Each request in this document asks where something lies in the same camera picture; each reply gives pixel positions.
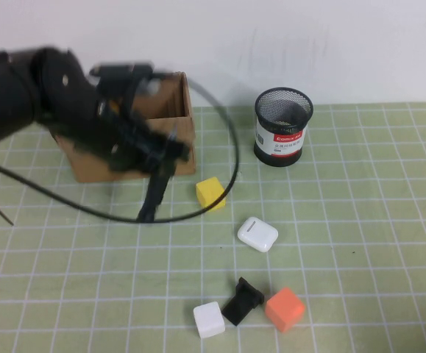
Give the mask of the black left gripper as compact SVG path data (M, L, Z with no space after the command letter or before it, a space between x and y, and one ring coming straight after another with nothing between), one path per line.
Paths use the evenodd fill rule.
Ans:
M191 147L178 140L161 142L131 100L117 103L96 94L93 152L114 171L139 171L141 177L172 174L172 163L188 162Z

